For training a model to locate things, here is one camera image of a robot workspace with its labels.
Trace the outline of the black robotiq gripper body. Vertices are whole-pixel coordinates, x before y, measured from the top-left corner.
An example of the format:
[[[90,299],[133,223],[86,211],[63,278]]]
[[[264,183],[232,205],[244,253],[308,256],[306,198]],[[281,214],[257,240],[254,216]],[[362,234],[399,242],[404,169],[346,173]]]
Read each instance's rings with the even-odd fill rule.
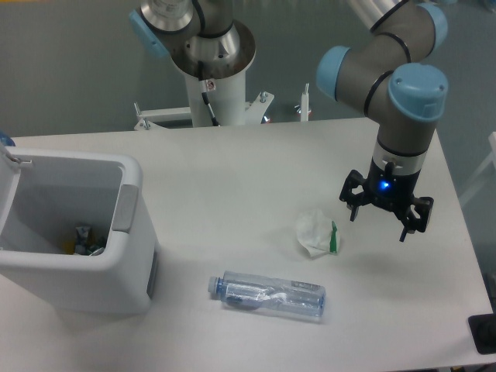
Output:
[[[366,182],[367,203],[388,212],[405,212],[419,201],[414,195],[419,175],[420,171],[387,175],[385,169],[372,160]]]

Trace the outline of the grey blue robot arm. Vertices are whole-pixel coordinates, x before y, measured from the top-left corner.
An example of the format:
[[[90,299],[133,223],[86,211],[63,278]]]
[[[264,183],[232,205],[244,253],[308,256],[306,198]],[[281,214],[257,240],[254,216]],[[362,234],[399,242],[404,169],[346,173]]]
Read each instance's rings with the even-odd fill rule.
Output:
[[[353,1],[373,39],[359,51],[335,46],[316,71],[318,89],[379,126],[367,176],[352,170],[340,193],[353,214],[374,205],[393,213],[403,233],[424,232],[433,207],[415,186],[443,116],[449,84],[423,64],[444,41],[443,11],[409,1]],[[194,126],[258,124],[246,102],[253,34],[233,17],[230,1],[143,1],[129,14],[134,33],[156,57],[170,57],[183,74]]]

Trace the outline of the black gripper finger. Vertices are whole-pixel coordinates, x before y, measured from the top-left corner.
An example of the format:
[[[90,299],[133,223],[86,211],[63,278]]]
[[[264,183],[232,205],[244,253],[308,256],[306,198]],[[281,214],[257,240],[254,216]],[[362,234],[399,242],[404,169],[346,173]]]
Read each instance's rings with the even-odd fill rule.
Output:
[[[344,181],[339,200],[350,210],[350,221],[354,222],[359,208],[368,205],[367,179],[357,170],[351,170]]]
[[[400,242],[403,243],[408,234],[426,231],[433,206],[434,199],[431,197],[412,197],[405,215],[401,218],[403,230],[399,238]]]

